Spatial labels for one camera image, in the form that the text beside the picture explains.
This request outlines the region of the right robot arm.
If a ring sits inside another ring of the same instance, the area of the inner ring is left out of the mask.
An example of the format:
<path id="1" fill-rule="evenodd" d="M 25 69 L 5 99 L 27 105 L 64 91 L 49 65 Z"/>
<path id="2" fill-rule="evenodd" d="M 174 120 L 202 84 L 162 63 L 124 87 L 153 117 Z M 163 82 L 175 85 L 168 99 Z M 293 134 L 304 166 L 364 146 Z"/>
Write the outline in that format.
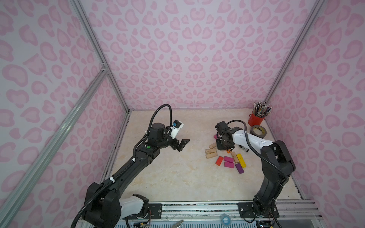
<path id="1" fill-rule="evenodd" d="M 250 149 L 261 159 L 264 179 L 262 185 L 253 198 L 252 212 L 257 218 L 263 218 L 273 211 L 276 199 L 289 181 L 296 166 L 286 146 L 281 141 L 267 141 L 247 131 L 247 125 L 241 120 L 244 128 L 230 128 L 225 121 L 219 122 L 217 130 L 217 146 L 223 150 L 233 150 L 236 145 Z"/>

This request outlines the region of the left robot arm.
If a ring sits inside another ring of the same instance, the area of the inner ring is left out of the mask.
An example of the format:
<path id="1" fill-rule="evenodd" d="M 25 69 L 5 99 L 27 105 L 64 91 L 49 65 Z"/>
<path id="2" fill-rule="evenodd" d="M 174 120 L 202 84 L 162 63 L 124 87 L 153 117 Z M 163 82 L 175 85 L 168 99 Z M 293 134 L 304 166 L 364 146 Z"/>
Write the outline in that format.
<path id="1" fill-rule="evenodd" d="M 133 179 L 160 154 L 161 149 L 171 147 L 179 152 L 183 150 L 189 140 L 178 140 L 176 137 L 183 126 L 178 120 L 170 126 L 152 124 L 135 145 L 132 157 L 126 164 L 101 184 L 94 182 L 88 187 L 84 206 L 71 226 L 74 228 L 79 219 L 83 219 L 96 228 L 113 228 L 120 219 L 147 216 L 148 198 L 140 194 L 126 199 L 121 199 L 121 196 Z"/>

